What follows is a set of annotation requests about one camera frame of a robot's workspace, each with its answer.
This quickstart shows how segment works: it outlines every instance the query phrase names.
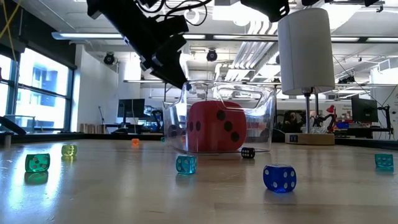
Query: teal die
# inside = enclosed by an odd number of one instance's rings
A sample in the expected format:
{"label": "teal die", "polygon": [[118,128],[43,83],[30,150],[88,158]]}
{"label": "teal die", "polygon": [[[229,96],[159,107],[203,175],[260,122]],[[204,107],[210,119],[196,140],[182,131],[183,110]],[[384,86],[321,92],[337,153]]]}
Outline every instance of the teal die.
{"label": "teal die", "polygon": [[198,159],[196,156],[178,156],[175,168],[180,174],[194,174],[198,168]]}
{"label": "teal die", "polygon": [[374,162],[377,168],[383,169],[393,169],[394,160],[392,159],[392,154],[375,154]]}
{"label": "teal die", "polygon": [[25,159],[26,172],[43,172],[50,167],[50,154],[28,154]]}

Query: blue die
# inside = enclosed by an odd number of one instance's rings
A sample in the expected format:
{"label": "blue die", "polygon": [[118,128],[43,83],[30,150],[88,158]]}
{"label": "blue die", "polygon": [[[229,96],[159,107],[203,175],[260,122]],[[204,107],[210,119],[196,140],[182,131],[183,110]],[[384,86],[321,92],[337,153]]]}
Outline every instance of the blue die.
{"label": "blue die", "polygon": [[291,192],[297,183],[296,171],[289,165],[266,165],[262,178],[267,188],[273,192]]}
{"label": "blue die", "polygon": [[394,160],[392,159],[392,154],[375,154],[374,163],[377,168],[382,169],[393,169]]}
{"label": "blue die", "polygon": [[175,168],[181,174],[194,174],[198,168],[198,159],[195,156],[178,156]]}

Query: large red die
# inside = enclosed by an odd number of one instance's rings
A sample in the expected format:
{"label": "large red die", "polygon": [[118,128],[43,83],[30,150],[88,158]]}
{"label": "large red die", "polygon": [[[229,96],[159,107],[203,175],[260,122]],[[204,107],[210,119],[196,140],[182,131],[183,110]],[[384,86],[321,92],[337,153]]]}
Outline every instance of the large red die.
{"label": "large red die", "polygon": [[189,110],[190,152],[234,152],[246,139],[246,116],[237,103],[201,101]]}

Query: wooden table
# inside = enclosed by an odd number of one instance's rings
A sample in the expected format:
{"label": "wooden table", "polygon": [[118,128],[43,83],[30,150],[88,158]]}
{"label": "wooden table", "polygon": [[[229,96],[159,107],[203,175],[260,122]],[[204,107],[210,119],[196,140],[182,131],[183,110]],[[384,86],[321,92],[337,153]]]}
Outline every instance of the wooden table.
{"label": "wooden table", "polygon": [[[0,223],[396,223],[398,178],[376,172],[374,154],[348,146],[273,144],[270,153],[199,156],[198,172],[178,175],[177,152],[161,142],[70,141],[0,150]],[[25,175],[25,155],[49,152],[48,181]],[[292,165],[292,193],[266,190],[266,164]]]}

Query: window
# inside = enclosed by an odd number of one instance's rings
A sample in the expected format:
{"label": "window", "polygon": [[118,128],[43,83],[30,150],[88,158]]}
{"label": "window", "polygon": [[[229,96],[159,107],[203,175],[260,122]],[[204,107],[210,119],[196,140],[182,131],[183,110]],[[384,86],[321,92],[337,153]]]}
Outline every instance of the window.
{"label": "window", "polygon": [[0,84],[0,116],[6,114],[8,86]]}
{"label": "window", "polygon": [[37,52],[25,49],[21,54],[19,83],[43,90],[67,94],[68,67]]}
{"label": "window", "polygon": [[11,59],[3,55],[0,55],[0,68],[1,68],[1,78],[9,80],[10,70],[11,70]]}
{"label": "window", "polygon": [[16,115],[34,116],[36,128],[63,128],[65,118],[65,100],[30,90],[18,89]]}

